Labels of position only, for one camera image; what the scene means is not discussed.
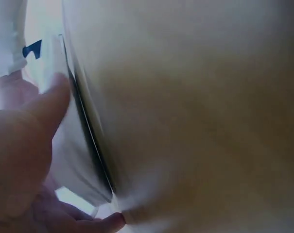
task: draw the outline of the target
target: dark edge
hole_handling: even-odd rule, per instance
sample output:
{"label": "dark edge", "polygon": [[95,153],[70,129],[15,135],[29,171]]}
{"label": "dark edge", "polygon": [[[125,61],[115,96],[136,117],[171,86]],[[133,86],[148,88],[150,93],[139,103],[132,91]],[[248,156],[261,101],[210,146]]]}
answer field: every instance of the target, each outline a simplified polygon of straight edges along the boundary
{"label": "dark edge", "polygon": [[[111,175],[108,172],[108,167],[107,167],[107,164],[104,160],[103,153],[99,147],[99,143],[96,138],[94,129],[93,129],[92,125],[90,124],[90,119],[89,119],[89,116],[88,116],[86,108],[85,108],[85,102],[84,102],[82,95],[81,95],[79,81],[78,81],[78,79],[76,80],[74,78],[72,71],[69,67],[64,37],[62,34],[60,34],[60,36],[62,37],[62,40],[63,40],[63,46],[64,46],[64,52],[65,52],[65,57],[66,57],[69,79],[73,84],[72,94],[73,94],[73,97],[74,97],[74,100],[75,100],[75,103],[77,106],[79,118],[80,118],[80,121],[82,124],[85,138],[86,138],[86,143],[87,143],[90,151],[92,152],[91,154],[92,154],[93,164],[96,168],[99,168],[101,170],[101,173],[105,176],[105,179],[104,179],[105,184],[104,185],[106,186],[107,189],[109,189],[109,191],[111,193],[111,197],[112,197]],[[74,72],[75,77],[77,77],[78,74],[76,72],[76,69],[74,69],[74,70],[75,70],[75,72]]]}

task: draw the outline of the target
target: white cloth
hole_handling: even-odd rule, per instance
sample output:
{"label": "white cloth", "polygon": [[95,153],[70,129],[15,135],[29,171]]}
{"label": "white cloth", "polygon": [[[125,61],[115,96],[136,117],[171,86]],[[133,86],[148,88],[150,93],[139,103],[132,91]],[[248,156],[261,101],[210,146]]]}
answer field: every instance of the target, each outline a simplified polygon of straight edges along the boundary
{"label": "white cloth", "polygon": [[27,0],[0,0],[0,77],[27,65],[22,48]]}

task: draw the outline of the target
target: human hand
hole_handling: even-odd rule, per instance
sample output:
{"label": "human hand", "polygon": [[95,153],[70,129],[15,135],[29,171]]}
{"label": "human hand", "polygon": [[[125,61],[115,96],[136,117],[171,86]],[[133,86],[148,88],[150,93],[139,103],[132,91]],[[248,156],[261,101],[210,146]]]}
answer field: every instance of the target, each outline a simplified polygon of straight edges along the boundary
{"label": "human hand", "polygon": [[121,214],[92,219],[42,186],[69,100],[69,82],[56,74],[45,94],[0,110],[0,233],[114,233],[124,226]]}
{"label": "human hand", "polygon": [[21,106],[38,95],[38,88],[22,78],[21,70],[0,78],[0,109]]}

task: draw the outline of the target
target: beige surface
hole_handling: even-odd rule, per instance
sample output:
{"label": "beige surface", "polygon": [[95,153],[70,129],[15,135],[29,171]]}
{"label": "beige surface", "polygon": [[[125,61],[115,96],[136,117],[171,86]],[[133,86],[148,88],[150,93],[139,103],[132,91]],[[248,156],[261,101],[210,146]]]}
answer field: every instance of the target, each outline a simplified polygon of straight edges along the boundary
{"label": "beige surface", "polygon": [[294,1],[66,0],[136,233],[294,233]]}

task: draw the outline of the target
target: skin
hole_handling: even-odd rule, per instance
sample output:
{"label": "skin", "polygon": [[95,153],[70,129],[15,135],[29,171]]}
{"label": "skin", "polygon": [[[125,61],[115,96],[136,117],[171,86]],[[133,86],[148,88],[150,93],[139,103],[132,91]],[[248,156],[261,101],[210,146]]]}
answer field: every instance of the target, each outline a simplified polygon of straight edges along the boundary
{"label": "skin", "polygon": [[0,78],[0,233],[115,233],[122,214],[93,219],[60,202],[43,185],[52,160],[52,138],[70,101],[70,84],[60,73],[49,90],[15,73]]}

